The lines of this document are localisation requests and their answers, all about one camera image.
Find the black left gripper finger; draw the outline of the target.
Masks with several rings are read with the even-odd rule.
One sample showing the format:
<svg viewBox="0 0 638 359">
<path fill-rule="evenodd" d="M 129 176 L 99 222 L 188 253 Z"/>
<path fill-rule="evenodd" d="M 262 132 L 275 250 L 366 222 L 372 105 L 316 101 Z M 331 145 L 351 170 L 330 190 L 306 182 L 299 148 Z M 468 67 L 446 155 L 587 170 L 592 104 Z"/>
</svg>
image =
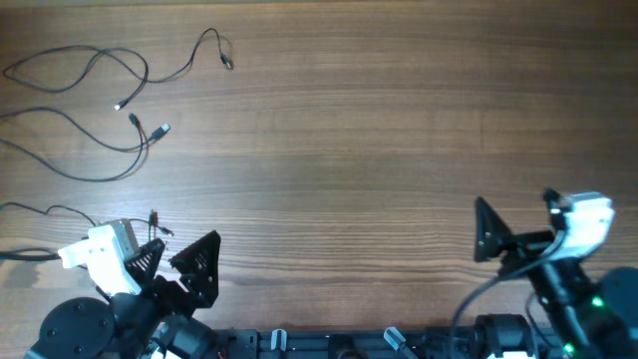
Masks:
<svg viewBox="0 0 638 359">
<path fill-rule="evenodd" d="M 169 260 L 195 307 L 211 307 L 217 299 L 220 243 L 220 235 L 214 230 Z"/>
<path fill-rule="evenodd" d="M 128 274 L 141 287 L 142 292 L 157 290 L 155 277 L 164 249 L 165 243 L 156 238 L 144 244 L 137 254 L 125 261 Z"/>
</svg>

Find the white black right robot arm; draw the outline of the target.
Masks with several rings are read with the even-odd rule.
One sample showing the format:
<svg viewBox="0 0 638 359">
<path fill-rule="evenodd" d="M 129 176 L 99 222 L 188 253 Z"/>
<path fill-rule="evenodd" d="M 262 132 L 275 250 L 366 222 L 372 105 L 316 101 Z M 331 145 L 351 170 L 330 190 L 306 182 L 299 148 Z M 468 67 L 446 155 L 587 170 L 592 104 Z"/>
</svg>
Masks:
<svg viewBox="0 0 638 359">
<path fill-rule="evenodd" d="M 498 258 L 500 281 L 529 280 L 566 354 L 636 357 L 636 268 L 617 267 L 594 282 L 581 266 L 607 237 L 615 215 L 611 199 L 597 191 L 549 190 L 543 200 L 549 228 L 515 234 L 478 197 L 475 260 Z"/>
</svg>

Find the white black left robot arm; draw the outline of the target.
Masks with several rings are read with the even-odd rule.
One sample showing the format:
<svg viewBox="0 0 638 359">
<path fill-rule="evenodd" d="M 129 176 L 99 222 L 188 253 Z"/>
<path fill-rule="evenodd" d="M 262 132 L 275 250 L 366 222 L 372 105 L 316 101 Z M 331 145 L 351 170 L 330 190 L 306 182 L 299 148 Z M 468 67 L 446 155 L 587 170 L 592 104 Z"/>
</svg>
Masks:
<svg viewBox="0 0 638 359">
<path fill-rule="evenodd" d="M 220 236 L 212 231 L 169 260 L 179 280 L 157 274 L 165 244 L 156 238 L 115 265 L 138 286 L 97 286 L 101 299 L 67 300 L 45 317 L 27 358 L 222 358 L 217 333 L 192 318 L 218 296 Z"/>
</svg>

